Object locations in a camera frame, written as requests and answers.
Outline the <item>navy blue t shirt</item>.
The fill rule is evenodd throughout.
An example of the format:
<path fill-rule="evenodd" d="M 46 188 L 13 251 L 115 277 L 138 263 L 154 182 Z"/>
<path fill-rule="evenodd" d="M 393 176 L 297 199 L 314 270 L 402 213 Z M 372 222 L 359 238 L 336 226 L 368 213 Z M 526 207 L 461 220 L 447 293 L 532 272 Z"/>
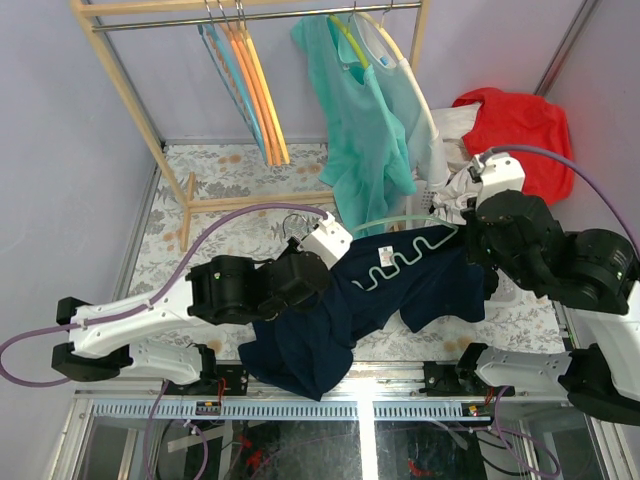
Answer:
<path fill-rule="evenodd" d="M 243 366 L 263 383 L 320 400 L 351 368 L 357 341 L 394 313 L 413 333 L 444 316 L 482 321 L 485 270 L 468 262 L 464 236 L 435 226 L 353 241 L 320 300 L 254 323 L 255 340 L 238 348 Z"/>

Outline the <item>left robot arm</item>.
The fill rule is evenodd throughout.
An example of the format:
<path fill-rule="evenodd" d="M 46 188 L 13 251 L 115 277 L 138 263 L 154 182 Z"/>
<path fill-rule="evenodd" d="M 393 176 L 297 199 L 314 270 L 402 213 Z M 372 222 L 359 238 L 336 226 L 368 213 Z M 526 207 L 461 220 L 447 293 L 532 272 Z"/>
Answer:
<path fill-rule="evenodd" d="M 100 306 L 64 299 L 59 309 L 70 316 L 72 329 L 68 342 L 54 347 L 51 365 L 76 382 L 161 378 L 183 393 L 208 394 L 219 381 L 214 351 L 204 344 L 173 347 L 154 336 L 271 320 L 319 298 L 329 284 L 328 267 L 312 252 L 289 252 L 264 262 L 222 255 L 192 268 L 166 292 Z"/>

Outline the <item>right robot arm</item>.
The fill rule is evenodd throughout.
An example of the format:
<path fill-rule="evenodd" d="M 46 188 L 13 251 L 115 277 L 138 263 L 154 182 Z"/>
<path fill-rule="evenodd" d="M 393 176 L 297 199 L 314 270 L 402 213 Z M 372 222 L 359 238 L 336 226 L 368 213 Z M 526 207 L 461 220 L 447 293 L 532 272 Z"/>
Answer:
<path fill-rule="evenodd" d="M 604 229 L 563 231 L 545 202 L 506 190 L 472 201 L 462 216 L 471 262 L 502 271 L 519 288 L 577 313 L 595 341 L 558 354 L 472 343 L 456 366 L 467 394 L 484 388 L 563 396 L 593 418 L 639 423 L 639 259 Z"/>

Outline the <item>teal t shirt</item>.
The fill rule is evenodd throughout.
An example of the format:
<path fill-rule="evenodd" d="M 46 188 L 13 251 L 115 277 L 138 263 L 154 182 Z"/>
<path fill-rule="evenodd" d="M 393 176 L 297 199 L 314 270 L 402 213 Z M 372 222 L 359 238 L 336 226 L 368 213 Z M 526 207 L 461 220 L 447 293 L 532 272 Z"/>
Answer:
<path fill-rule="evenodd" d="M 373 65 L 364 70 L 328 16 L 309 16 L 291 29 L 307 59 L 309 80 L 324 112 L 329 185 L 348 229 L 392 214 L 416 192 L 405 129 L 390 111 Z"/>

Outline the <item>yellow green hanger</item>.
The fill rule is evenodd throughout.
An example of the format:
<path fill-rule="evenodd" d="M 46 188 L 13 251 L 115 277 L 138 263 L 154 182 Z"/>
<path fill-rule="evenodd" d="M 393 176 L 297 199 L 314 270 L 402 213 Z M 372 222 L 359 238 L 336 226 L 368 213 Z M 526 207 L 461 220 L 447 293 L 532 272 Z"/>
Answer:
<path fill-rule="evenodd" d="M 362 65 L 362 68 L 364 70 L 368 69 L 369 68 L 369 61 L 366 58 L 366 56 L 364 55 L 364 53 L 363 53 L 362 49 L 360 48 L 359 44 L 357 43 L 357 41 L 355 40 L 355 38 L 351 34 L 350 30 L 347 28 L 347 26 L 336 15 L 329 15 L 328 19 L 336 26 L 336 28 L 345 37 L 346 41 L 349 43 L 349 45 L 351 46 L 354 54 L 356 55 L 356 57 L 358 58 L 360 64 Z"/>

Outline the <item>orange hanger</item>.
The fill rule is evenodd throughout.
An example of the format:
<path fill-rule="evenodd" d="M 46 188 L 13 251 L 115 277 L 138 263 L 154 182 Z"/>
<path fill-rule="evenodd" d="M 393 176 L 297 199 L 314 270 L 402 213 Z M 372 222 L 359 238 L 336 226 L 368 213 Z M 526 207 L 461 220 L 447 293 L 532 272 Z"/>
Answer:
<path fill-rule="evenodd" d="M 223 25 L 221 29 L 237 57 L 247 92 L 251 98 L 254 115 L 258 122 L 266 150 L 267 164 L 269 166 L 280 166 L 281 155 L 276 139 L 275 127 L 271 119 L 262 84 L 258 78 L 257 69 L 251 59 L 244 37 L 237 28 Z"/>

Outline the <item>blue hanger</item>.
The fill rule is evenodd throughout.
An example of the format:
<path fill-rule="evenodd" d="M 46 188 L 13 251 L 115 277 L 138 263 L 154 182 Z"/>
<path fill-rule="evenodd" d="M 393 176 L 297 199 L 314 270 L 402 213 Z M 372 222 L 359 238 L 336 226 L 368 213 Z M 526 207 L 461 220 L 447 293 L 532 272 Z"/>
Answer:
<path fill-rule="evenodd" d="M 256 117 L 254 102 L 246 89 L 244 77 L 234 64 L 228 49 L 211 24 L 199 25 L 198 33 L 214 67 L 254 141 L 267 160 L 262 130 Z"/>

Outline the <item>white laundry basket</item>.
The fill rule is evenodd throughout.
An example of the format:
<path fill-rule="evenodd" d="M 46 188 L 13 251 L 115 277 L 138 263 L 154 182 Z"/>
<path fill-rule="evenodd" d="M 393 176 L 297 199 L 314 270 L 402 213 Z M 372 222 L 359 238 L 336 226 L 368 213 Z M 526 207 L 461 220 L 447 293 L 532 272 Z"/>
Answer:
<path fill-rule="evenodd" d="M 405 212 L 407 215 L 428 215 L 434 193 L 428 189 L 424 180 L 416 180 L 415 183 L 417 192 L 406 200 Z M 485 301 L 485 306 L 489 309 L 515 306 L 521 300 L 520 289 L 502 271 L 496 271 L 496 275 L 496 290 Z"/>

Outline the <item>red cloth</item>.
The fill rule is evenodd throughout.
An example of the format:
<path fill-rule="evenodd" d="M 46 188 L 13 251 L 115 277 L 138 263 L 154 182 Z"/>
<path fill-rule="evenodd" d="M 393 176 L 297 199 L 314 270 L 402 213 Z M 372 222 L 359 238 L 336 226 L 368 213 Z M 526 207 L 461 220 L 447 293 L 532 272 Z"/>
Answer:
<path fill-rule="evenodd" d="M 459 96 L 454 108 L 477 104 L 471 131 L 462 137 L 467 151 L 480 154 L 491 147 L 530 145 L 573 160 L 569 124 L 565 111 L 544 98 L 525 93 L 509 93 L 485 87 Z M 547 205 L 567 199 L 572 193 L 575 174 L 568 167 L 531 153 L 513 154 L 526 178 L 523 192 L 541 197 Z"/>

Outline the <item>white cloth pile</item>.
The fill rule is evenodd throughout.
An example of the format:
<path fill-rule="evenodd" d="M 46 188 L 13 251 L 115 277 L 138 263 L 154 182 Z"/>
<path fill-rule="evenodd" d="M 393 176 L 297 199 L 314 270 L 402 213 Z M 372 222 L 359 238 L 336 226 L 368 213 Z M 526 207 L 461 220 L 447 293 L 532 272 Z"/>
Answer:
<path fill-rule="evenodd" d="M 434 216 L 448 223 L 465 224 L 462 211 L 467 208 L 467 201 L 475 198 L 480 189 L 480 185 L 472 181 L 468 172 L 472 154 L 468 152 L 463 137 L 473 130 L 481 106 L 480 102 L 473 102 L 461 107 L 432 111 L 443 140 L 449 169 L 446 186 L 433 196 L 432 210 Z"/>

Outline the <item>floral table mat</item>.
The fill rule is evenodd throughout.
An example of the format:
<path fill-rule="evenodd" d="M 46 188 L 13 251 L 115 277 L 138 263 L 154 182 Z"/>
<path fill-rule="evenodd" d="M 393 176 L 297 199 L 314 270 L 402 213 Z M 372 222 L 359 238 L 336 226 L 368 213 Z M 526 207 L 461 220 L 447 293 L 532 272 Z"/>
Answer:
<path fill-rule="evenodd" d="M 290 164 L 271 168 L 249 145 L 173 145 L 167 161 L 177 180 L 195 177 L 195 199 L 226 199 L 324 189 L 318 175 L 327 158 L 322 144 L 290 146 Z M 162 286 L 183 254 L 180 235 L 183 209 L 168 182 L 155 173 L 143 196 L 143 216 L 134 230 L 116 298 L 145 293 Z M 259 211 L 237 219 L 212 234 L 191 259 L 201 264 L 216 254 L 272 258 L 281 252 L 287 236 L 307 232 L 309 214 L 284 210 Z M 528 292 L 513 307 L 487 309 L 479 323 L 441 317 L 413 333 L 394 314 L 385 326 L 359 340 L 353 350 L 357 362 L 456 360 L 472 342 L 533 353 L 557 353 L 565 348 L 553 304 Z"/>

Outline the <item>wooden clothes rack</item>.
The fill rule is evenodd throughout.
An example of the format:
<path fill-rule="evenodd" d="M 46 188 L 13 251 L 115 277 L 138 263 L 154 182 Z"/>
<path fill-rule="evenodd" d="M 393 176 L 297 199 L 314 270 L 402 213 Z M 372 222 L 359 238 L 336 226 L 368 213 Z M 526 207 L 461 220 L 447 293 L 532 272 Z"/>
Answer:
<path fill-rule="evenodd" d="M 209 57 L 198 26 L 239 20 L 248 10 L 248 33 L 266 75 L 286 144 L 320 143 L 326 129 L 289 30 L 303 17 L 411 10 L 410 32 L 424 36 L 425 1 L 73 1 L 70 9 L 151 152 L 179 209 L 179 245 L 189 244 L 196 215 L 215 213 L 221 201 L 200 198 L 204 168 L 184 183 L 167 151 L 173 145 L 249 145 L 254 137 L 225 75 Z"/>

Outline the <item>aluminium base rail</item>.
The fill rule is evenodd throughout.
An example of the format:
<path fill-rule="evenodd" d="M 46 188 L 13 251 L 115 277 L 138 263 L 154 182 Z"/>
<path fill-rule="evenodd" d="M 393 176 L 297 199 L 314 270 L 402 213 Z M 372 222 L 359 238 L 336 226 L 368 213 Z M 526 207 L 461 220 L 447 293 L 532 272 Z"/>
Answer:
<path fill-rule="evenodd" d="M 223 361 L 218 371 L 230 374 L 230 390 L 215 404 L 215 394 L 161 398 L 159 380 L 129 378 L 78 387 L 72 401 L 75 415 L 119 419 L 184 420 L 441 420 L 481 422 L 469 408 L 484 397 L 429 396 L 430 382 L 420 362 L 356 362 L 346 377 L 320 402 L 264 384 L 246 374 L 237 362 Z"/>

